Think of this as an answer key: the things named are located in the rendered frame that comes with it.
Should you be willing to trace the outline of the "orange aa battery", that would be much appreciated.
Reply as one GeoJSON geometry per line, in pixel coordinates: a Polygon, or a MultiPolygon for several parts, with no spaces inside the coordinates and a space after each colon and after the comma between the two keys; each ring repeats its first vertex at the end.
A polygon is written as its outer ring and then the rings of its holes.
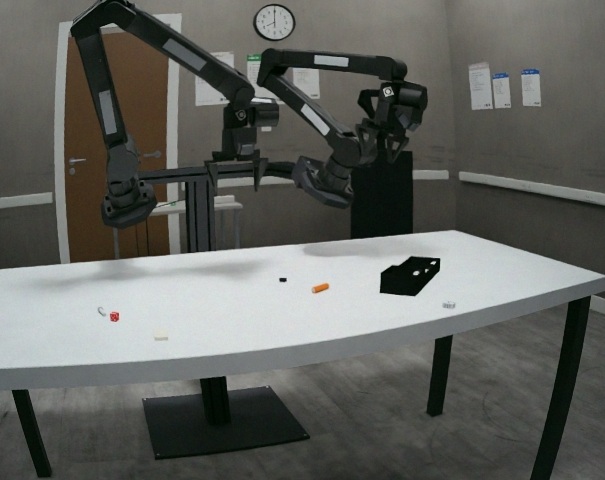
{"type": "Polygon", "coordinates": [[[329,289],[329,288],[330,288],[330,284],[329,283],[324,283],[324,284],[312,287],[311,291],[312,291],[312,293],[317,293],[317,292],[320,292],[320,291],[323,291],[323,290],[326,290],[326,289],[329,289]]]}

